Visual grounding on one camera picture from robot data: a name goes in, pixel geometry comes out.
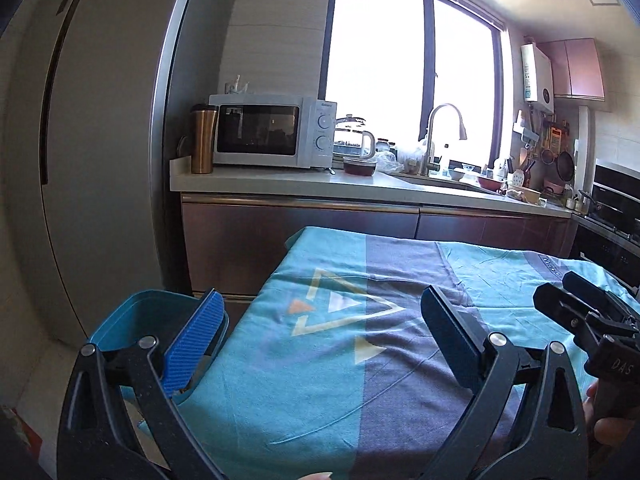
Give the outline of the person's right hand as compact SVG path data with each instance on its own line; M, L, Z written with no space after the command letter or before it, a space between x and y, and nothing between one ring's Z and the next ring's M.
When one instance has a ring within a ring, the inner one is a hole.
M596 380L586 390L585 402L582 404L585 419L591 427L593 437L603 445L617 448L625 440L634 424L639 419L639 408L634 408L624 417L609 417L594 419L593 401L599 390L599 382Z

